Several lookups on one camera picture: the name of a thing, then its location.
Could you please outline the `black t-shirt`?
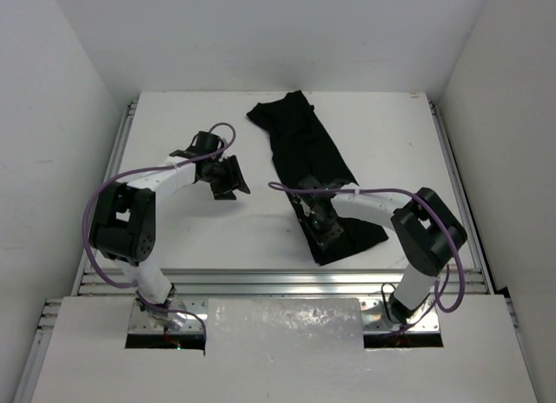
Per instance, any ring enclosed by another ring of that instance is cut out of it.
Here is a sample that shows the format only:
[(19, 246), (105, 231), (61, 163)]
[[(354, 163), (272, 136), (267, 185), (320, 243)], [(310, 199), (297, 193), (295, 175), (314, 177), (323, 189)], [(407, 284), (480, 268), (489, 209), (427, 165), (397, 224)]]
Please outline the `black t-shirt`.
[[(272, 162), (281, 183), (289, 188), (303, 188), (309, 180), (314, 188), (334, 183), (355, 183), (356, 179), (340, 151), (325, 130), (301, 91), (290, 92), (275, 102), (258, 103), (247, 113), (248, 119), (268, 133)], [(338, 218), (342, 233), (323, 248), (322, 233), (309, 223), (309, 217), (288, 196), (309, 250), (321, 266), (364, 252), (384, 241), (383, 227), (355, 218)]]

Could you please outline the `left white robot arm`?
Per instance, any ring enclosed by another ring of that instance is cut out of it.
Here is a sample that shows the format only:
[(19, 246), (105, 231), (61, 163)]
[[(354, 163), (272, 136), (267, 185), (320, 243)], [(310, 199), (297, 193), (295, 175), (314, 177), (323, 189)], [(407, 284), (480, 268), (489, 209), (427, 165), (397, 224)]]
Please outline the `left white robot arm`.
[(236, 156), (225, 154), (232, 144), (212, 129), (200, 131), (161, 164), (124, 171), (93, 192), (83, 211), (82, 238), (91, 267), (106, 284), (134, 290), (154, 313), (172, 313), (175, 288), (152, 257), (157, 209), (198, 182), (207, 183), (217, 201), (248, 193)]

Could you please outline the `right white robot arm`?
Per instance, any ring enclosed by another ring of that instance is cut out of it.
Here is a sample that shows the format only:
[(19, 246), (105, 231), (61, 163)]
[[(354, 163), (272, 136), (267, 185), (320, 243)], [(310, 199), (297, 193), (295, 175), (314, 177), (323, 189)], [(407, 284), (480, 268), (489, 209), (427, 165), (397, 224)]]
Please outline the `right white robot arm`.
[(408, 323), (430, 294), (439, 295), (439, 276), (448, 262), (461, 262), (467, 232), (430, 188), (361, 188), (337, 181), (322, 186), (309, 176), (286, 188), (314, 259), (321, 265), (359, 254), (395, 233), (407, 265), (390, 294), (386, 315)]

